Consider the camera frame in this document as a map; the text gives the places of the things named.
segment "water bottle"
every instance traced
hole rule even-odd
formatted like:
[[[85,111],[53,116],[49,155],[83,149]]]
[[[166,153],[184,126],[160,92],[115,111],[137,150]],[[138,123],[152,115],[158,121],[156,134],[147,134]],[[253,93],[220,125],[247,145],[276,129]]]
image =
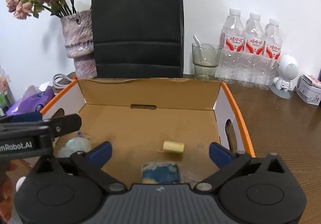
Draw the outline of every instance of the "water bottle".
[[[264,33],[264,60],[261,62],[255,86],[262,90],[269,90],[276,74],[277,59],[280,56],[282,38],[279,32],[279,21],[270,18],[270,23]]]
[[[259,71],[264,49],[264,31],[260,24],[260,19],[260,14],[250,13],[250,18],[246,22],[244,30],[245,44],[237,76],[238,84],[243,87],[253,87]]]
[[[241,11],[230,8],[222,31],[222,51],[216,77],[228,84],[234,83],[237,76],[239,54],[244,45],[244,26],[240,20]]]
[[[264,56],[278,59],[281,53],[282,38],[279,31],[279,21],[270,18],[270,23],[264,34]]]

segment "open box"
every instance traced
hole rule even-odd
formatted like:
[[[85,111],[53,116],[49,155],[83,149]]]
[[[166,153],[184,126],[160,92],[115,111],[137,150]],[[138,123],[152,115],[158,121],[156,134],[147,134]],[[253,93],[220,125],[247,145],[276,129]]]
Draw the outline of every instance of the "open box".
[[[75,80],[41,111],[43,118],[57,112],[79,113],[81,130],[92,148],[111,142],[113,155],[102,168],[125,183],[142,181],[142,164],[174,161],[183,182],[194,184],[218,168],[209,158],[212,142],[233,150],[227,134],[231,121],[237,150],[255,156],[244,120],[225,83],[192,79]],[[55,155],[74,137],[61,137]],[[185,144],[183,155],[163,151],[164,141]]]

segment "yellow cylinder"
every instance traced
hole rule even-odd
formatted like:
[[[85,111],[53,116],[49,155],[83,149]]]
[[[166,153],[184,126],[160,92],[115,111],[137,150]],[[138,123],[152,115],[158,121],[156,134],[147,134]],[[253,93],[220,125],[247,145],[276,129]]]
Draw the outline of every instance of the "yellow cylinder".
[[[184,152],[184,146],[184,143],[165,141],[163,150],[166,152],[182,154]]]

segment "vase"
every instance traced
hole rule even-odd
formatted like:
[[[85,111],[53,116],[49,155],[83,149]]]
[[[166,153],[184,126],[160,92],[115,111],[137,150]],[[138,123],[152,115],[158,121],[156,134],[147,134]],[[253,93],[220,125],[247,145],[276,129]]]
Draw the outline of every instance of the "vase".
[[[97,77],[92,38],[91,10],[60,19],[67,56],[73,58],[78,79]]]

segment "human hand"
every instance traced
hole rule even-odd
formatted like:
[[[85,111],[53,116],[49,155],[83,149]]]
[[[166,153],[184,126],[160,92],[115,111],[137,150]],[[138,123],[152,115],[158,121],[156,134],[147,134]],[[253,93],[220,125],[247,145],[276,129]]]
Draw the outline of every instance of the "human hand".
[[[10,162],[8,171],[14,171],[16,168],[17,165],[13,162]],[[10,195],[12,191],[13,184],[10,178],[7,176],[5,182],[0,187],[0,195],[2,196],[2,201],[0,202],[0,216],[5,222],[8,222],[11,218],[13,203]]]

